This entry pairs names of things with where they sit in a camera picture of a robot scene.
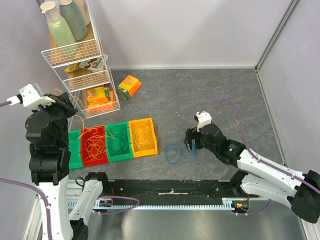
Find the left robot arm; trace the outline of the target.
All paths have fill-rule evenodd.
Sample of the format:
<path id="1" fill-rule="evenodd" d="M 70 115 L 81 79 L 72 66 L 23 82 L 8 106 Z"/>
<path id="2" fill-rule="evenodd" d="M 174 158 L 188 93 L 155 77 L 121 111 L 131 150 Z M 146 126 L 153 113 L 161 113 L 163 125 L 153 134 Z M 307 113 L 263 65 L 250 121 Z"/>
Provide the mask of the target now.
<path id="1" fill-rule="evenodd" d="M 77 113 L 68 93 L 40 95 L 28 90 L 22 94 L 25 108 L 32 110 L 26 122 L 26 139 L 30 142 L 31 181 L 42 191 L 42 239 L 86 240 L 88 222 L 94 204 L 110 191 L 104 172 L 90 172 L 75 207 L 68 211 L 69 181 L 68 119 Z"/>

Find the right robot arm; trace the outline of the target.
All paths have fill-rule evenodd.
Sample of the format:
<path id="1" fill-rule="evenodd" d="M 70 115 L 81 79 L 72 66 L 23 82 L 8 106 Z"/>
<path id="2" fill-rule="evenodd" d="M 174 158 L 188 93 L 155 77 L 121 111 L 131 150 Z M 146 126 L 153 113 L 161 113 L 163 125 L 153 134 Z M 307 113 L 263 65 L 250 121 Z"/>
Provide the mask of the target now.
<path id="1" fill-rule="evenodd" d="M 184 143 L 188 150 L 206 149 L 223 164 L 238 169 L 229 184 L 233 196 L 257 195 L 285 205 L 306 222 L 318 222 L 319 173 L 304 173 L 271 161 L 243 143 L 227 139 L 213 123 L 186 129 Z"/>

